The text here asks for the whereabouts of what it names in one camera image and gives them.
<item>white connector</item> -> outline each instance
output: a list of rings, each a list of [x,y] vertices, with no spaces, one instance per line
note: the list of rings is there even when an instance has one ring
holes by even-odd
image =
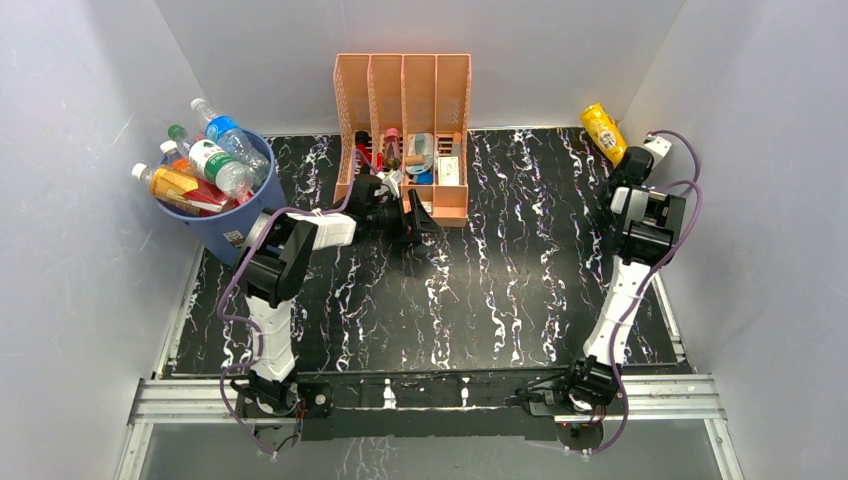
[[[656,135],[648,135],[642,142],[642,148],[651,152],[651,155],[654,156],[653,168],[656,168],[660,161],[668,155],[668,151],[671,150],[671,142]]]
[[[630,193],[630,188],[628,187],[618,187],[615,189],[615,193],[612,195],[612,201],[610,202],[612,213],[620,215],[624,211],[624,202],[627,201],[628,193]]]
[[[395,170],[390,174],[380,172],[377,174],[377,177],[383,181],[383,185],[377,191],[376,195],[383,195],[388,191],[396,198],[400,197],[400,184],[403,182],[403,172],[400,170]]]
[[[315,234],[315,242],[312,244],[312,250],[344,247],[353,242],[353,234],[356,232],[356,221],[347,215],[341,213],[316,216],[300,215],[297,213],[290,213],[288,215],[295,220],[303,220],[318,225],[318,232]]]

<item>red object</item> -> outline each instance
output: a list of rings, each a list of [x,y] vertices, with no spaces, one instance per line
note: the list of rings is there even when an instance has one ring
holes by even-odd
[[[365,148],[365,144],[364,144],[364,143],[357,143],[357,144],[356,144],[356,149],[357,149],[357,150],[359,150],[360,152],[362,152],[362,155],[364,155],[364,156],[365,156],[365,158],[367,158],[367,159],[368,159],[368,162],[370,162],[370,163],[372,163],[372,164],[373,164],[373,162],[371,161],[371,154],[370,154],[370,153],[368,153],[368,149],[367,149],[367,148]],[[363,167],[365,166],[365,162],[364,162],[361,158],[359,159],[359,165],[361,165],[361,166],[363,166]]]
[[[230,197],[228,197],[225,193],[218,190],[218,187],[212,185],[211,183],[205,180],[197,180],[197,188],[195,190],[190,190],[181,195],[186,200],[192,201],[193,205],[197,206],[200,209],[199,216],[201,217],[211,217],[214,215],[218,215],[219,213],[224,213],[229,210],[232,210],[233,203],[230,201]],[[208,203],[210,205],[220,205],[220,212],[213,212],[201,207],[201,204]]]
[[[233,200],[233,208],[238,208],[238,207],[244,205],[252,197],[253,197],[253,193],[247,192],[247,195],[245,195],[243,198],[237,198],[237,199]]]

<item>yellow beverage can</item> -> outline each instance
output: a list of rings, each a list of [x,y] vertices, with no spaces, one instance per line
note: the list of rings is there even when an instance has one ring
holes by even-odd
[[[604,155],[610,159],[613,165],[618,166],[621,158],[624,156],[624,151],[627,150],[627,144],[624,143],[624,138],[615,122],[612,121],[604,107],[600,103],[596,103],[580,114],[580,121],[592,137],[595,145],[604,152]]]

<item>blue container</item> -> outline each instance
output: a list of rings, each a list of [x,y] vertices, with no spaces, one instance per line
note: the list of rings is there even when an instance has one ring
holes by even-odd
[[[271,162],[268,178],[247,203],[220,215],[192,217],[167,203],[159,202],[159,207],[165,213],[185,223],[213,255],[231,267],[238,261],[241,245],[262,210],[279,210],[286,206],[286,196],[277,178],[277,165],[271,145],[251,131],[244,132],[253,148]],[[165,158],[162,158],[161,163],[165,163]]]

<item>water bottle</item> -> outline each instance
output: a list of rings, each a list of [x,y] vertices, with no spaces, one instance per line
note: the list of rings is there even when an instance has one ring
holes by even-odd
[[[271,162],[253,148],[244,131],[233,119],[217,113],[209,102],[202,98],[192,100],[191,108],[197,114],[201,128],[206,129],[206,136],[236,160],[247,165],[253,173],[256,182],[254,186],[257,189],[261,187],[271,171]]]
[[[177,151],[180,152],[180,155],[188,158],[188,152],[191,150],[191,146],[194,145],[195,140],[188,136],[186,129],[182,125],[171,125],[168,128],[168,138],[177,144]]]
[[[228,197],[239,202],[249,198],[253,174],[212,140],[203,139],[192,145],[188,161],[194,171],[202,174],[209,183],[214,183]]]

